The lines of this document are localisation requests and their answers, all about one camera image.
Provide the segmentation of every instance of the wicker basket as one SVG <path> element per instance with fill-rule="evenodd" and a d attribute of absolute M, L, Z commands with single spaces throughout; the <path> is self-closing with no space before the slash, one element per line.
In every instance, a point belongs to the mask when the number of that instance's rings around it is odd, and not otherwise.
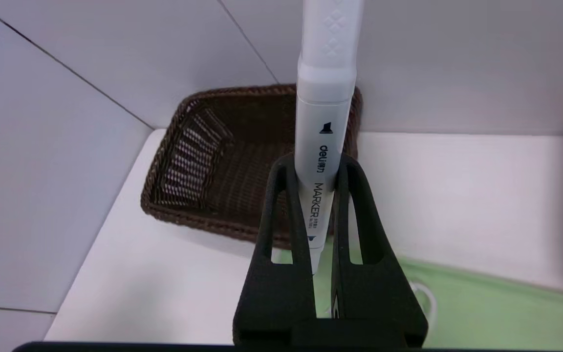
<path fill-rule="evenodd" d="M 145 213 L 255 242 L 271 166 L 295 143 L 295 85 L 214 89 L 179 104 L 141 195 Z M 362 96 L 351 103 L 344 152 L 357 158 Z M 290 248 L 284 194 L 273 245 Z"/>

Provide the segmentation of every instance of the green mat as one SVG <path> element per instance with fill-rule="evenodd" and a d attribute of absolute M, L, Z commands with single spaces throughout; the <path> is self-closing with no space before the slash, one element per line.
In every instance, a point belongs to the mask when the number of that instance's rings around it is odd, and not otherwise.
<path fill-rule="evenodd" d="M 314 277 L 317 316 L 328 317 L 331 242 Z M 357 262 L 359 252 L 352 253 Z M 290 251 L 277 263 L 290 263 Z M 437 302 L 426 348 L 563 350 L 563 294 L 399 258 L 409 280 L 423 283 Z M 419 295 L 419 302 L 427 302 Z"/>

